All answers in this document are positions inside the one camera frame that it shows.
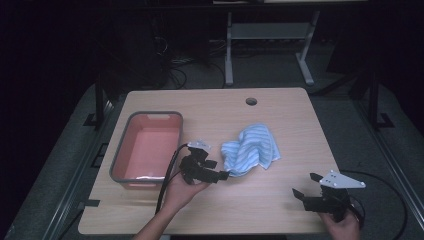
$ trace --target tabletop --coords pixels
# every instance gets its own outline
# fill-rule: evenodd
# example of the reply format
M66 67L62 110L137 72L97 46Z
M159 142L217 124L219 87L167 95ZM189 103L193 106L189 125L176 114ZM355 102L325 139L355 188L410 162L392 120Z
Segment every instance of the tabletop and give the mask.
M246 99L254 98L256 105ZM294 234L323 232L316 213L304 211L295 188L319 196L309 173L337 170L325 135L302 88L137 91L128 94L79 224L82 234L135 234L154 215L158 190L126 190L109 169L130 115L137 111L182 114L182 143L201 139L212 146L208 159L222 170L222 143L237 140L248 125L264 123L281 159L269 169L254 167L202 191L184 207L164 234Z

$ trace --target cloth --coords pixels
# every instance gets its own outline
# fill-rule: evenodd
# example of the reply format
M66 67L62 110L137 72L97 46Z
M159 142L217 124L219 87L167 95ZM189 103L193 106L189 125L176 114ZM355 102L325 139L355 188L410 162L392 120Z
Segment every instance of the cloth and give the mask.
M224 169L230 176L243 176L258 164L268 169L271 162L281 158L274 137L263 123L246 127L238 141L225 142L221 146Z

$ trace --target hole in table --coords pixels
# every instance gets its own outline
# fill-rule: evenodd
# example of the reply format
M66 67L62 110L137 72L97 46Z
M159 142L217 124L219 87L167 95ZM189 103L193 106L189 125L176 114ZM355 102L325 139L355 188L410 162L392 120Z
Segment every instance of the hole in table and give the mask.
M246 98L246 104L249 106L255 106L258 103L256 98Z

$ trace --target pink plastic tub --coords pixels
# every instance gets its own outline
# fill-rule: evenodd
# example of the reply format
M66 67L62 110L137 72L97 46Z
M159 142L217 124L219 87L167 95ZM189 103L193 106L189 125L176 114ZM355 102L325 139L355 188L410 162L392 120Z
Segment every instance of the pink plastic tub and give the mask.
M110 168L126 189L157 187L180 144L183 117L178 112L136 112L127 122Z

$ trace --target table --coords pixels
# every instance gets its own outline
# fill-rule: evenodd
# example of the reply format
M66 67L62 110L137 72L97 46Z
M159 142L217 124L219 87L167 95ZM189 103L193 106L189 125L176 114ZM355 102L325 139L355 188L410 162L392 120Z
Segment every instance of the table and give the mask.
M255 98L256 105L246 104ZM125 190L109 168L128 117L136 111L178 111L182 143L202 139L222 169L220 147L246 126L262 122L273 133L282 158L268 170L213 184L199 193L164 234L294 234L325 231L317 214L304 211L292 188L319 196L309 173L325 175L337 165L306 91L302 88L163 90L128 94L79 224L82 234L134 234L154 215L158 190Z
M325 3L325 2L366 2L367 0L265 0L263 4L284 4L284 3ZM228 4L222 1L215 1L214 4ZM315 27L318 22L320 11L315 10L310 21L296 23L233 23L231 12L228 13L227 23L227 51L225 56L225 83L233 85L233 67L231 60L231 40L233 39L301 39L304 46L296 53L296 61L302 72L305 83L309 86L315 84L314 79L306 63L306 55L311 45Z

